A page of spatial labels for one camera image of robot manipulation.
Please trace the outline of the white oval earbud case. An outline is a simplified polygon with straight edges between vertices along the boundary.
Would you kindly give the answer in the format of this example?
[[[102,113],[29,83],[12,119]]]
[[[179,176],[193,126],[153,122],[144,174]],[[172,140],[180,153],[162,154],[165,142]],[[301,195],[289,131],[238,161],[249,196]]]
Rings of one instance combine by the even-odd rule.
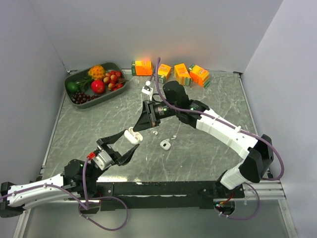
[[[132,145],[137,145],[143,141],[143,136],[139,132],[135,132],[133,127],[130,127],[124,131],[124,137]]]

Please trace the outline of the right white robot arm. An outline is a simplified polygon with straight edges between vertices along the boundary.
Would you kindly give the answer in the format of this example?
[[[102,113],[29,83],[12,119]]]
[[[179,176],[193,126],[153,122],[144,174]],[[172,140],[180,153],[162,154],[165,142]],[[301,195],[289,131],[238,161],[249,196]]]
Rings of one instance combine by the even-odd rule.
[[[177,81],[163,86],[165,99],[152,100],[153,89],[147,81],[142,93],[148,96],[143,101],[142,113],[133,127],[134,132],[157,127],[161,119],[176,116],[182,123],[203,131],[229,148],[242,159],[235,167],[226,170],[216,185],[217,194],[228,197],[233,190],[244,182],[258,183],[262,180],[273,161],[271,139],[263,135],[256,139],[247,135],[239,126],[226,121],[204,103],[189,99],[185,89]]]

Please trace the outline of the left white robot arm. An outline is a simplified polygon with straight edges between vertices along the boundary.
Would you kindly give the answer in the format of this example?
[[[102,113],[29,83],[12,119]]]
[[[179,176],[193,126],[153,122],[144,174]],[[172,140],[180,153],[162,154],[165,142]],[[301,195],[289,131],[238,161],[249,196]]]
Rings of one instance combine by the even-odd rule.
[[[111,147],[121,137],[125,137],[133,145],[124,155]],[[128,164],[142,140],[140,133],[129,128],[98,139],[96,150],[85,161],[71,160],[61,174],[23,185],[3,182],[0,186],[0,216],[19,216],[25,210],[60,199],[93,199],[98,193],[98,178],[111,166]]]

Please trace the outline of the white square charging case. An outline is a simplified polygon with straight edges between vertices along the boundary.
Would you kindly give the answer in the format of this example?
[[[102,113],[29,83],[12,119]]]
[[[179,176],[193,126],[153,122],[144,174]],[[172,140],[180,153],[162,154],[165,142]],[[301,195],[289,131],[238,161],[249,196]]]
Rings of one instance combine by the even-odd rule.
[[[171,148],[170,142],[167,142],[166,140],[162,140],[159,145],[165,151],[168,151]]]

